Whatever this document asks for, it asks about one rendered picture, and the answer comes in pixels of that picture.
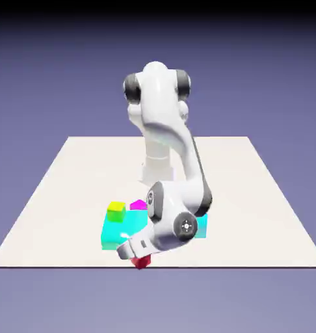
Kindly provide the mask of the small yellow-green cube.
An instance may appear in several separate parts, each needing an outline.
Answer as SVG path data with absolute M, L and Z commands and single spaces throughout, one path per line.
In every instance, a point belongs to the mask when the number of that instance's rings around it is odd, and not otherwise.
M 126 214 L 125 202 L 111 202 L 107 208 L 107 219 L 110 222 L 121 223 Z

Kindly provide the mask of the small red cube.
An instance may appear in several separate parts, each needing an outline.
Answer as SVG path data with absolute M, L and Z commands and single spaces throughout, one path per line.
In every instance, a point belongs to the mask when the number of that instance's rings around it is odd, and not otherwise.
M 147 255 L 142 258 L 131 258 L 131 263 L 137 268 L 137 269 L 144 269 L 151 263 L 151 256 Z

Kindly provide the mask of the large cyan box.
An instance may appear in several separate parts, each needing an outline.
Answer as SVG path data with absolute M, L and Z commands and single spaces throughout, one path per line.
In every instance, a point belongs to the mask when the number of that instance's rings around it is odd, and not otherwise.
M 207 213 L 201 217 L 195 217 L 190 213 L 180 213 L 172 225 L 173 231 L 178 236 L 178 246 L 183 246 L 194 238 L 206 238 Z M 141 231 L 148 222 L 148 211 L 126 211 L 122 222 L 115 222 L 105 217 L 101 232 L 102 249 L 115 249 L 131 236 Z

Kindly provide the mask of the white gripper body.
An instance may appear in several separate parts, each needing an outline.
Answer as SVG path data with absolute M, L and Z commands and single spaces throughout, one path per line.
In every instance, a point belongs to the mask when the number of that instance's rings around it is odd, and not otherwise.
M 154 253 L 152 236 L 150 235 L 133 235 L 124 237 L 122 241 L 116 249 L 119 258 L 122 260 L 143 258 Z

